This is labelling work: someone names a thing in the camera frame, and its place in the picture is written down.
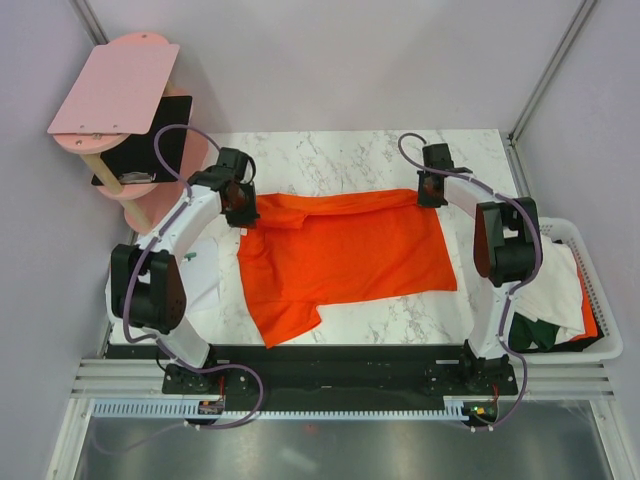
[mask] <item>marble table surface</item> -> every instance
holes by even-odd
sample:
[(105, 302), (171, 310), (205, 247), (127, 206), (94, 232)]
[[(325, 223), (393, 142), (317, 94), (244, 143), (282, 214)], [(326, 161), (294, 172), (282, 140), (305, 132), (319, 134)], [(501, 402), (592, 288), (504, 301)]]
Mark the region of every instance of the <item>marble table surface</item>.
[[(429, 143), (449, 144), (453, 161), (468, 167), (497, 191), (515, 195), (497, 130), (416, 131)], [(258, 194), (326, 196), (394, 188), (417, 188), (416, 169), (397, 149), (401, 131), (235, 133), (213, 137), (256, 161)], [(406, 139), (407, 153), (421, 162), (421, 144)], [(474, 292), (480, 278), (472, 260), (473, 221), (454, 206), (438, 209), (457, 292), (426, 292), (370, 302), (319, 307), (322, 323), (289, 344), (458, 344), (473, 327)], [(220, 307), (189, 316), (212, 344), (262, 344), (247, 310), (236, 253), (240, 231), (214, 220), (201, 238), (219, 247)], [(113, 344), (125, 343), (120, 325)]]

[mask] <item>metal floor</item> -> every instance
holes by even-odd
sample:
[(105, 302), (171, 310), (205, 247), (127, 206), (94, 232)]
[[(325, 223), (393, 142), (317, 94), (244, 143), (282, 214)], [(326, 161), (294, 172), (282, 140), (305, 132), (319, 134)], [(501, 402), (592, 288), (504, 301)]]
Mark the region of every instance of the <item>metal floor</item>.
[[(117, 450), (171, 423), (94, 418), (87, 439)], [(115, 456), (87, 440), (76, 479), (612, 478), (588, 402), (525, 403), (493, 433), (459, 425), (258, 420), (220, 432), (178, 428)]]

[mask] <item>plastic basket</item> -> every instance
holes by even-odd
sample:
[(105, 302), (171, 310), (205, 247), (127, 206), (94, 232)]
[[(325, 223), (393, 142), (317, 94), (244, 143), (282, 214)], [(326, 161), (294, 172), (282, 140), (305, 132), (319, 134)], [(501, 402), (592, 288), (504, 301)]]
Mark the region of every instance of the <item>plastic basket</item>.
[(596, 363), (619, 356), (622, 353), (622, 337), (578, 228), (568, 220), (541, 217), (540, 233), (547, 235), (553, 241), (561, 240), (571, 248), (584, 278), (593, 315), (602, 329), (604, 338), (582, 352), (527, 354), (525, 355), (527, 362), (535, 364)]

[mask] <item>orange cloth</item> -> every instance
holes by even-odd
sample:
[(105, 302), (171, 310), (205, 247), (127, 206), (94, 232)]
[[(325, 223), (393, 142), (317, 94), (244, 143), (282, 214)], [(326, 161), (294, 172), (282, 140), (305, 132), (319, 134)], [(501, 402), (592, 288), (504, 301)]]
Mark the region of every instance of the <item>orange cloth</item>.
[(238, 261), (266, 346), (318, 325), (318, 305), (455, 291), (436, 212), (416, 200), (411, 190), (259, 196), (260, 220), (242, 237)]
[(582, 278), (582, 273), (580, 273), (579, 269), (578, 278), (580, 278), (580, 286), (582, 287), (582, 318), (584, 319), (584, 334), (573, 337), (570, 340), (571, 342), (598, 336), (598, 327), (596, 326), (596, 319), (593, 316), (591, 303), (589, 303), (589, 294), (587, 293), (587, 289), (584, 285), (584, 279)]

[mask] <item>gray wall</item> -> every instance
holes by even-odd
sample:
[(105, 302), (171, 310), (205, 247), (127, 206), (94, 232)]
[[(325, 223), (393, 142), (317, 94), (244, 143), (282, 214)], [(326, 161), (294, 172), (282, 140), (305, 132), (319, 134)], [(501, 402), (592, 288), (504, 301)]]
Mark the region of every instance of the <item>gray wall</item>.
[(640, 446), (640, 4), (603, 0), (520, 147), (546, 215), (580, 229), (624, 340), (609, 371)]
[(89, 0), (181, 46), (211, 132), (513, 126), (579, 0)]
[(0, 478), (41, 478), (73, 377), (95, 352), (120, 209), (45, 133), (91, 43), (65, 0), (0, 15)]

